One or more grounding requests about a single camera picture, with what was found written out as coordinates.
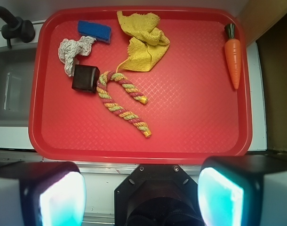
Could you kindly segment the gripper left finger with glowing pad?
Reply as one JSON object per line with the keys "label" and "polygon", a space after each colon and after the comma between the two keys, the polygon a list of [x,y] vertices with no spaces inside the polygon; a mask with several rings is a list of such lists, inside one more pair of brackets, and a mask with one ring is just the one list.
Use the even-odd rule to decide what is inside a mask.
{"label": "gripper left finger with glowing pad", "polygon": [[75,163],[0,162],[0,226],[80,226],[85,206]]}

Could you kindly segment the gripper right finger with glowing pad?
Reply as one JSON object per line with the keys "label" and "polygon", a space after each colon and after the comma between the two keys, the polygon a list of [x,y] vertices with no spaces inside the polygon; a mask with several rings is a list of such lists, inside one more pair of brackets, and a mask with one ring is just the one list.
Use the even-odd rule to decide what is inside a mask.
{"label": "gripper right finger with glowing pad", "polygon": [[208,157],[198,201],[207,226],[287,226],[287,155]]}

